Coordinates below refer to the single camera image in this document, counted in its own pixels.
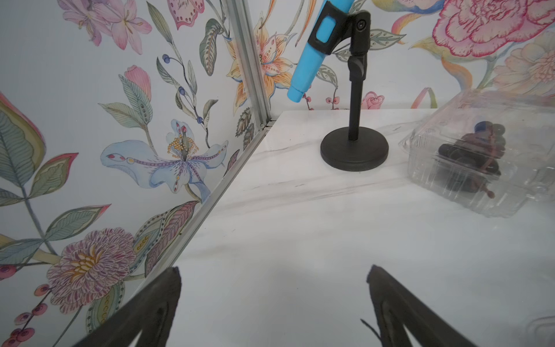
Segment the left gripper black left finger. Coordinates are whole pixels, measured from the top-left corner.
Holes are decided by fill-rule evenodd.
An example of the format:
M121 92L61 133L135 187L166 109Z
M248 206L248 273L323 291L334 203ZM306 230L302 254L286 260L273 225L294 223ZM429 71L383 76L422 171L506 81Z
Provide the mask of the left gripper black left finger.
M81 347L165 346L182 290L177 267L169 267L114 316L76 345Z

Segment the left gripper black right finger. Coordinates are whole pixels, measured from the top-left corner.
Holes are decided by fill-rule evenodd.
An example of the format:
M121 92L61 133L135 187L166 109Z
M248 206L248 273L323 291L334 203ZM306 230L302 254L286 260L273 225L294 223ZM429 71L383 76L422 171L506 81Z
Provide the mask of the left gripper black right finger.
M383 267L373 265L367 276L369 294L383 346L474 346Z

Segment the black grape bunch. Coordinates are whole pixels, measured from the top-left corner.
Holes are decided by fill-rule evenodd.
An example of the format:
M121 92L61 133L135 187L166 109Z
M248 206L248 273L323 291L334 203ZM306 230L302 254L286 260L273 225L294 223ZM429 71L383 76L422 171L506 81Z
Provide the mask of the black grape bunch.
M437 154L446 162L440 172L445 177L446 189L451 192L484 193L494 199L489 189L492 179L501 176L498 160L505 154L505 126L490 121L480 121L472 133L467 133L455 143L439 146Z

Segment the clear clamshell container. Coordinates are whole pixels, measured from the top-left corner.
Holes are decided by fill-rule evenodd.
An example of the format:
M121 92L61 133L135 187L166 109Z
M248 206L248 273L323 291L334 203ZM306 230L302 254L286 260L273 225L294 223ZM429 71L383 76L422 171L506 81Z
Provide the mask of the clear clamshell container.
M401 142L415 184L486 217L554 201L554 98L465 91Z

